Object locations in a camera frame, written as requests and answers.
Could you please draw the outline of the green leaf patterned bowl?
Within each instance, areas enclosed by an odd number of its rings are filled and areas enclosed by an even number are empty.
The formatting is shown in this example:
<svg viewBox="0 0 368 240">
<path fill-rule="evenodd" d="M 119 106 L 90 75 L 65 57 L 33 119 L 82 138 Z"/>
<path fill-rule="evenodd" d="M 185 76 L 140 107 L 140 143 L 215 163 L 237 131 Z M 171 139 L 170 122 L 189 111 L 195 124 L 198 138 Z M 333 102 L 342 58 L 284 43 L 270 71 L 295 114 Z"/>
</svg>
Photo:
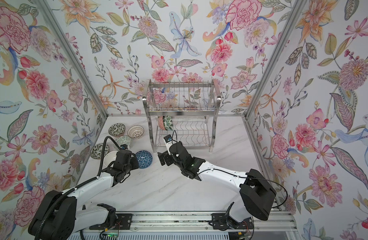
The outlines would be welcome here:
<svg viewBox="0 0 368 240">
<path fill-rule="evenodd" d="M 172 116 L 163 116 L 163 124 L 166 131 L 172 131 L 174 128 Z"/>
</svg>

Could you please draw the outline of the stainless steel dish rack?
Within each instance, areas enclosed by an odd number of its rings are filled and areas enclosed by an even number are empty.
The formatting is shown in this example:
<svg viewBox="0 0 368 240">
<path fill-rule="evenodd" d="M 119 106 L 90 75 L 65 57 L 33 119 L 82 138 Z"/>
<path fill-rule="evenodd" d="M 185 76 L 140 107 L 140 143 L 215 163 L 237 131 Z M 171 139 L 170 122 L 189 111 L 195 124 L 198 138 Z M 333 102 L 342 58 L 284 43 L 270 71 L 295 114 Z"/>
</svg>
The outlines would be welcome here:
<svg viewBox="0 0 368 240">
<path fill-rule="evenodd" d="M 187 148 L 213 151 L 222 102 L 216 80 L 199 83 L 147 81 L 142 100 L 153 152 L 164 147 L 164 136 L 168 134 Z M 172 131 L 159 128 L 159 116 L 172 116 Z"/>
</svg>

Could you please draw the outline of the pink bowl dark floral inside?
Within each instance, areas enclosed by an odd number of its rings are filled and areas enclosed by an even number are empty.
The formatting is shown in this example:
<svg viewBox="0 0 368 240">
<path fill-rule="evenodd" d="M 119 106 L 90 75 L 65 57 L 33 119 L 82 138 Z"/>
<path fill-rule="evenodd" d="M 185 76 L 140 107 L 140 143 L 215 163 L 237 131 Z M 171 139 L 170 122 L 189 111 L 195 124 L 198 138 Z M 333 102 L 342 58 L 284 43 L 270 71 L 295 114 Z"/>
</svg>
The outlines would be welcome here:
<svg viewBox="0 0 368 240">
<path fill-rule="evenodd" d="M 164 125 L 164 117 L 163 116 L 159 116 L 158 118 L 158 126 L 162 131 L 165 131 L 165 125 Z"/>
</svg>

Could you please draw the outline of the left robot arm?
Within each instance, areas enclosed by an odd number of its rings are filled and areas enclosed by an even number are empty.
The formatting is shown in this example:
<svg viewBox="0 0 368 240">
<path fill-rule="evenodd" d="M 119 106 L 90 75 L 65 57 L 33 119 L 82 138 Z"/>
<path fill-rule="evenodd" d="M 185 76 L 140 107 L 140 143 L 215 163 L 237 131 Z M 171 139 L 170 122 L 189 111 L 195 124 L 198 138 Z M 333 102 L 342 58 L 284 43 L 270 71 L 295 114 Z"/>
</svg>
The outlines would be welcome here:
<svg viewBox="0 0 368 240">
<path fill-rule="evenodd" d="M 29 234 L 36 240 L 66 240 L 91 226 L 115 227 L 119 218 L 114 207 L 98 204 L 83 208 L 88 200 L 124 182 L 139 167 L 136 155 L 129 150 L 117 151 L 115 157 L 107 168 L 100 170 L 99 176 L 62 192 L 48 192 L 29 225 Z"/>
</svg>

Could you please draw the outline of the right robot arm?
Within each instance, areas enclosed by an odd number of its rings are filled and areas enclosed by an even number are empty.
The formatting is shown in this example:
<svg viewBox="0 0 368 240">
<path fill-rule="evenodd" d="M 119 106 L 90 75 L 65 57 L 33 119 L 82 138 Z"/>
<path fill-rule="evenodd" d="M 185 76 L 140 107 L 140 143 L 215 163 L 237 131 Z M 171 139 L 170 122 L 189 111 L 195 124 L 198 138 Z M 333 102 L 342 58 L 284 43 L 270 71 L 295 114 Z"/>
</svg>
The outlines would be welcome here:
<svg viewBox="0 0 368 240">
<path fill-rule="evenodd" d="M 225 169 L 204 159 L 193 157 L 182 142 L 166 143 L 167 150 L 158 153 L 161 165 L 175 165 L 182 175 L 191 180 L 213 182 L 240 195 L 230 204 L 226 218 L 237 223 L 254 217 L 267 221 L 276 197 L 276 191 L 263 175 L 255 169 L 238 172 Z"/>
</svg>

